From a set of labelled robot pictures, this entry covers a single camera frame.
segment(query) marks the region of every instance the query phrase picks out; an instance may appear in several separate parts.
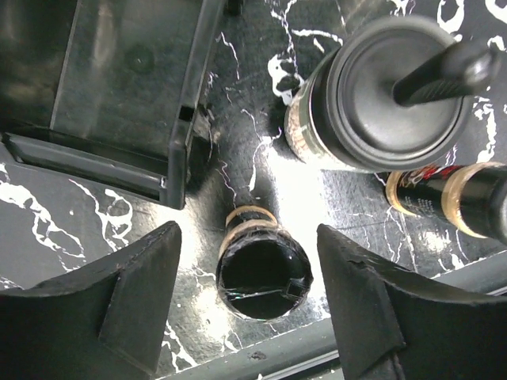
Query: black handle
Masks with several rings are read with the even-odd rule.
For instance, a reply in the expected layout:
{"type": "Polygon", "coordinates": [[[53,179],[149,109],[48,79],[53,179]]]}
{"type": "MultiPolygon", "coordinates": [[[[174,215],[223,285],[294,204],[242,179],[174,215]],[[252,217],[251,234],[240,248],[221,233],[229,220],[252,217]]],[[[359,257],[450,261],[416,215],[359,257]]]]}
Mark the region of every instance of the black handle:
{"type": "Polygon", "coordinates": [[[453,44],[395,83],[399,105],[411,106],[453,97],[477,95],[500,70],[497,49],[466,41],[453,44]]]}

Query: lid handle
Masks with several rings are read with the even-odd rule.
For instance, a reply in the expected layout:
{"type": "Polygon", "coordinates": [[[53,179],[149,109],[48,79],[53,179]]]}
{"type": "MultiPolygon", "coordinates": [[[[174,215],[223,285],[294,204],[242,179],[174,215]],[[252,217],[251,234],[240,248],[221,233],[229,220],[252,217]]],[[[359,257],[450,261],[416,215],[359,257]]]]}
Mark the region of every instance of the lid handle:
{"type": "Polygon", "coordinates": [[[393,97],[399,105],[409,107],[477,95],[490,85],[499,70],[498,49],[477,41],[459,42],[398,80],[393,97]]]}

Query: black marble countertop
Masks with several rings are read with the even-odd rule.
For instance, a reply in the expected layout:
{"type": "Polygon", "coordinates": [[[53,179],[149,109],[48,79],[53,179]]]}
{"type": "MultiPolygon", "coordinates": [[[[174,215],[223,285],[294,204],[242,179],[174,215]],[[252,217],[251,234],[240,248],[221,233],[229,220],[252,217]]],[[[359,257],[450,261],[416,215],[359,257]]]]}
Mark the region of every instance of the black marble countertop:
{"type": "MultiPolygon", "coordinates": [[[[428,277],[503,252],[498,242],[394,211],[380,176],[304,165],[281,128],[291,89],[367,19],[423,14],[457,40],[484,39],[505,51],[504,6],[500,0],[247,0],[243,15],[224,19],[216,38],[207,80],[212,152],[203,165],[194,166],[185,209],[0,164],[0,286],[31,287],[175,220],[183,230],[183,246],[157,376],[166,378],[220,357],[226,363],[231,353],[311,329],[330,317],[316,252],[319,223],[428,277]],[[215,289],[225,218],[235,207],[252,203],[272,211],[305,248],[315,277],[308,300],[273,323],[236,317],[215,289]]],[[[467,132],[444,158],[448,165],[507,162],[506,74],[504,63],[498,80],[475,98],[467,132]]],[[[304,341],[297,340],[294,349],[297,344],[304,341]]]]}

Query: cylindrical container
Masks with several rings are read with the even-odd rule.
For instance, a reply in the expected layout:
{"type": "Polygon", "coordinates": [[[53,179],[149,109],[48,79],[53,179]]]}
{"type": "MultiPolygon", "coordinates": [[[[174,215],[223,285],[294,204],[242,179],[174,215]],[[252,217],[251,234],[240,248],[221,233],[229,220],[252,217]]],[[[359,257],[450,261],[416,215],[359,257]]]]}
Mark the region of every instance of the cylindrical container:
{"type": "Polygon", "coordinates": [[[238,207],[227,216],[226,229],[216,282],[229,308],[240,317],[267,321],[299,306],[313,281],[310,261],[273,214],[238,207]]]}
{"type": "Polygon", "coordinates": [[[289,146],[320,169],[378,173],[435,162],[461,135],[471,99],[406,107],[392,90],[454,43],[424,17],[367,25],[325,57],[295,95],[285,116],[289,146]]]}
{"type": "Polygon", "coordinates": [[[431,165],[394,172],[387,180],[386,194],[389,203],[405,214],[436,217],[465,234],[507,244],[506,165],[431,165]]]}

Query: jar label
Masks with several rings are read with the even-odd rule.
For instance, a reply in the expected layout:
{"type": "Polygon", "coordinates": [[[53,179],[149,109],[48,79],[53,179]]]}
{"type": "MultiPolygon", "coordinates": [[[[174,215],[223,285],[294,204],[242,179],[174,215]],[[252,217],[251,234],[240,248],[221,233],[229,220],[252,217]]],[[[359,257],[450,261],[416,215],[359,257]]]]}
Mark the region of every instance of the jar label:
{"type": "Polygon", "coordinates": [[[451,175],[461,168],[461,165],[429,165],[404,173],[396,187],[398,201],[403,208],[416,215],[447,220],[442,209],[442,193],[451,175]]]}

